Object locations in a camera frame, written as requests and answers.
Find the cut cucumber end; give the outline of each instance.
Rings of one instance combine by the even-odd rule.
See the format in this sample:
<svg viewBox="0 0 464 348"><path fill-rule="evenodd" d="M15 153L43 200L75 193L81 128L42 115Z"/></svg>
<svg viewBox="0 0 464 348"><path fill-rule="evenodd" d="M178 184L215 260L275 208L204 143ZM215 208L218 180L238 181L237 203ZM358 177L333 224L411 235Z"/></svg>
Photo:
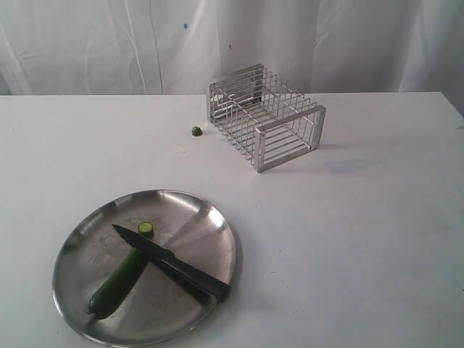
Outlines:
<svg viewBox="0 0 464 348"><path fill-rule="evenodd" d="M149 236L151 233L153 233L153 225L152 223L149 222L142 222L138 225L138 232L142 236Z"/></svg>

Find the green cucumber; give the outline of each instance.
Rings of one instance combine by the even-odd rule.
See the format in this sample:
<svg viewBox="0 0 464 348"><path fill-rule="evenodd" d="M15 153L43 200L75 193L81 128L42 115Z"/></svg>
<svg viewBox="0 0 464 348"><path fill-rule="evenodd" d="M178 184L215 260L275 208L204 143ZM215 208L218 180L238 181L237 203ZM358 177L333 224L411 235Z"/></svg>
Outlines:
<svg viewBox="0 0 464 348"><path fill-rule="evenodd" d="M138 232L151 239L153 238L153 225L141 223L138 225ZM147 263L146 255L140 250L132 248L119 267L90 298L87 313L93 314L98 320L108 318L129 295Z"/></svg>

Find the kitchen knife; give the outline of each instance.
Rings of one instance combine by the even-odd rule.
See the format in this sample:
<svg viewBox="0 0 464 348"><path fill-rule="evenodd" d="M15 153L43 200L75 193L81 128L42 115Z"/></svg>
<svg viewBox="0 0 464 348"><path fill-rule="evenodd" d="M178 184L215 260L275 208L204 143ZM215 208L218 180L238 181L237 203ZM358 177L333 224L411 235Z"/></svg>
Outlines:
<svg viewBox="0 0 464 348"><path fill-rule="evenodd" d="M113 225L116 232L132 247L142 251L148 259L163 271L172 271L192 286L216 298L219 302L227 299L231 287L209 274L180 261L173 252L162 248L149 239L122 226Z"/></svg>

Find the black knife handle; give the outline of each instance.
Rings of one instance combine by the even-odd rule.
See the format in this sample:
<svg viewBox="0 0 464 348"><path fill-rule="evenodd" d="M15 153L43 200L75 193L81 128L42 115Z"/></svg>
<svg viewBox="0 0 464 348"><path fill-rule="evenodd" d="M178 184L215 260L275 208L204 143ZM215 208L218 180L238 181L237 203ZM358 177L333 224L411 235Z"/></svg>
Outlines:
<svg viewBox="0 0 464 348"><path fill-rule="evenodd" d="M177 257L164 257L162 260L158 259L155 263L162 262L171 271L175 272L178 276L188 281L191 285L206 292L210 296L216 298L219 302L224 302L231 292L231 287L210 276L209 274L190 266L184 261L180 261Z"/></svg>

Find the metal wire basket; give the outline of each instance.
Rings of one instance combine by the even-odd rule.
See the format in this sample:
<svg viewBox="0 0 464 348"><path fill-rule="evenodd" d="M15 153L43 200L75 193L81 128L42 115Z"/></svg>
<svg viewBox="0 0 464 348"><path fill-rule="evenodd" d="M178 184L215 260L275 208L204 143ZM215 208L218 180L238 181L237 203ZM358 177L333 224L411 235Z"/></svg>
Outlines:
<svg viewBox="0 0 464 348"><path fill-rule="evenodd" d="M219 78L207 90L207 116L257 172L319 146L326 108L254 65Z"/></svg>

